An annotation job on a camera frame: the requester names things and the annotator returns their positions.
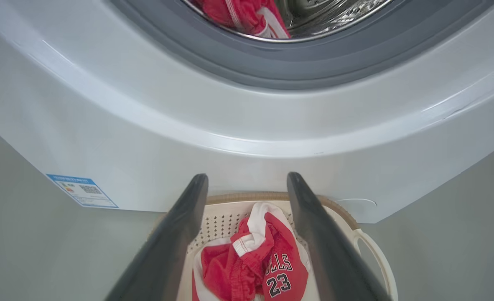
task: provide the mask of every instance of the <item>floor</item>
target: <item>floor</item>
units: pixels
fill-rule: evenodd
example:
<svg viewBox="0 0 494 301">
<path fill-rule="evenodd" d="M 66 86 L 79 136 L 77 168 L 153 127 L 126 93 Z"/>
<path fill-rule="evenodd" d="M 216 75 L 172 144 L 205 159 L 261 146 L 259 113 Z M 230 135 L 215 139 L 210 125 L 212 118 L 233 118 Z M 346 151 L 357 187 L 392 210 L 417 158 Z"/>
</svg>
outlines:
<svg viewBox="0 0 494 301">
<path fill-rule="evenodd" d="M 103 299 L 162 216 L 81 208 L 0 137 L 0 300 Z M 400 300 L 494 300 L 494 153 L 362 227 Z"/>
</svg>

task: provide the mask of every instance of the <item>red and white clothing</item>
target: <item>red and white clothing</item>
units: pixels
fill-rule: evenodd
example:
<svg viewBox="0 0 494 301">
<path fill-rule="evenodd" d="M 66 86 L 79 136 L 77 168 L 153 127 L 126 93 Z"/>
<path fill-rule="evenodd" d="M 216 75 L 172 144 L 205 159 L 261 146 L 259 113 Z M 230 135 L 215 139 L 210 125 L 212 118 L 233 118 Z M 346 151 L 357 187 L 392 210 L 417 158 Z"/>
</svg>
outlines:
<svg viewBox="0 0 494 301">
<path fill-rule="evenodd" d="M 192 299 L 300 301 L 312 294 L 306 293 L 310 270 L 282 210 L 259 202 L 237 234 L 213 240 L 195 255 Z"/>
<path fill-rule="evenodd" d="M 290 38 L 273 0 L 193 0 L 215 22 L 262 38 Z"/>
</svg>

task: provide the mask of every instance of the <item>white washing machine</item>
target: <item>white washing machine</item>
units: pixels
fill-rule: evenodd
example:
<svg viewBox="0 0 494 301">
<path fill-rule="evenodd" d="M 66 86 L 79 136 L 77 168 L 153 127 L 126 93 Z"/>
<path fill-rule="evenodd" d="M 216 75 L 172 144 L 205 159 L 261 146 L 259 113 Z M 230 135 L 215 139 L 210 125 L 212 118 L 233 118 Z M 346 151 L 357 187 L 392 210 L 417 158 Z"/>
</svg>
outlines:
<svg viewBox="0 0 494 301">
<path fill-rule="evenodd" d="M 494 151 L 494 0 L 392 0 L 287 42 L 182 0 L 0 0 L 0 135 L 86 207 L 297 171 L 374 223 Z"/>
</svg>

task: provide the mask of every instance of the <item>beige laundry basket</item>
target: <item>beige laundry basket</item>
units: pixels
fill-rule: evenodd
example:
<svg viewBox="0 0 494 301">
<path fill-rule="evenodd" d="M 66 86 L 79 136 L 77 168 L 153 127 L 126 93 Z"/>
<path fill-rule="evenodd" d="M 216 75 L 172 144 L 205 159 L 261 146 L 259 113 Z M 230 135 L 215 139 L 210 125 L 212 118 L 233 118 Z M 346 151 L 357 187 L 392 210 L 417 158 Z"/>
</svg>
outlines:
<svg viewBox="0 0 494 301">
<path fill-rule="evenodd" d="M 388 294 L 394 301 L 397 301 L 398 295 L 394 274 L 379 246 L 377 246 L 370 236 L 362 232 L 358 223 L 344 208 L 323 196 L 318 196 L 318 199 L 329 216 L 336 221 L 346 237 L 352 242 L 357 252 L 360 253 L 358 248 L 359 240 L 362 240 L 370 249 L 379 264 Z M 281 208 L 295 231 L 287 193 L 241 193 L 208 197 L 199 234 L 187 248 L 177 301 L 191 301 L 191 273 L 195 254 L 209 241 L 222 237 L 230 237 L 235 234 L 238 231 L 239 222 L 249 215 L 252 206 L 256 202 L 270 202 Z M 308 250 L 306 242 L 301 240 L 297 232 L 295 232 L 295 236 L 305 246 L 306 250 Z M 315 280 L 309 280 L 308 285 L 315 286 Z M 317 296 L 309 298 L 312 301 L 316 299 Z"/>
</svg>

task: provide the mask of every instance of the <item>sticker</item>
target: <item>sticker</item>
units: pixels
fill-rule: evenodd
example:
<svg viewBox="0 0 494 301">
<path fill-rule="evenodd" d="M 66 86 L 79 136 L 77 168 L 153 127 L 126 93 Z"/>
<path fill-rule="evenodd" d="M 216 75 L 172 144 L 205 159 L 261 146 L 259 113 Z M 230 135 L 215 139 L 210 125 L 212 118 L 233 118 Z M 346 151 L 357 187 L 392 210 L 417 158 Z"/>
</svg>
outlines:
<svg viewBox="0 0 494 301">
<path fill-rule="evenodd" d="M 82 206 L 118 208 L 92 179 L 46 175 Z"/>
</svg>

